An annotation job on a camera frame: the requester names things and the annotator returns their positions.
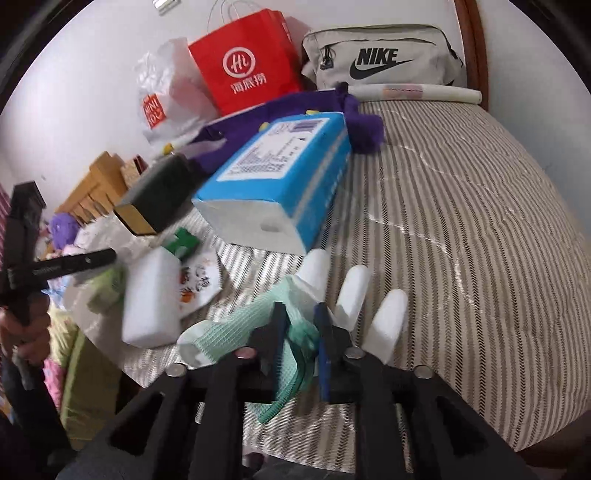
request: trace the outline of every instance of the red paper bag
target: red paper bag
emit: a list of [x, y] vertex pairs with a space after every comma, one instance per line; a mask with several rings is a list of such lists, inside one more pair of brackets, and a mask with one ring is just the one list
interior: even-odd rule
[[283, 14], [264, 9], [189, 46], [222, 115], [300, 92], [300, 66]]

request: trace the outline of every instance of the nike logo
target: nike logo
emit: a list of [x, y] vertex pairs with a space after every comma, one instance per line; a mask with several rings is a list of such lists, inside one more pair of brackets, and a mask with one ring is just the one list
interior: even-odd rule
[[367, 70], [359, 70], [357, 68], [357, 65], [355, 64], [355, 61], [353, 61], [353, 63], [351, 64], [351, 68], [349, 69], [349, 75], [351, 76], [351, 78], [353, 80], [363, 80], [363, 79], [366, 79], [367, 77], [371, 77], [372, 75], [375, 75], [376, 73], [383, 72], [384, 70], [391, 69], [392, 67], [395, 67], [396, 65], [402, 65], [403, 63], [407, 63], [409, 61], [412, 61], [412, 60], [403, 60], [403, 61], [394, 60], [390, 63], [385, 64], [385, 65], [378, 65], [377, 67], [367, 69]]

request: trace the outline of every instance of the white paper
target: white paper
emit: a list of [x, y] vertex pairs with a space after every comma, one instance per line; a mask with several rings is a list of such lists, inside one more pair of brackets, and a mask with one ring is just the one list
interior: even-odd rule
[[184, 317], [207, 305], [222, 290], [217, 253], [210, 250], [189, 258], [181, 266], [179, 282]]
[[311, 117], [272, 125], [217, 181], [282, 179], [328, 121]]

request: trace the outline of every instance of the cardboard box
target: cardboard box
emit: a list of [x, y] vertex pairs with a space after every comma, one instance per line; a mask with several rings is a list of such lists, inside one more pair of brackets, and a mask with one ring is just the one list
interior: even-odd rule
[[193, 203], [228, 243], [305, 255], [350, 151], [342, 113], [282, 118], [230, 158]]

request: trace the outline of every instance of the haidilao logo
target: haidilao logo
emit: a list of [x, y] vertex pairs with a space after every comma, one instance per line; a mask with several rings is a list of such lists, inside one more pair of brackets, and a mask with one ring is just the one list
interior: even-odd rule
[[223, 69], [236, 79], [248, 77], [255, 69], [254, 53], [244, 47], [234, 47], [223, 56]]

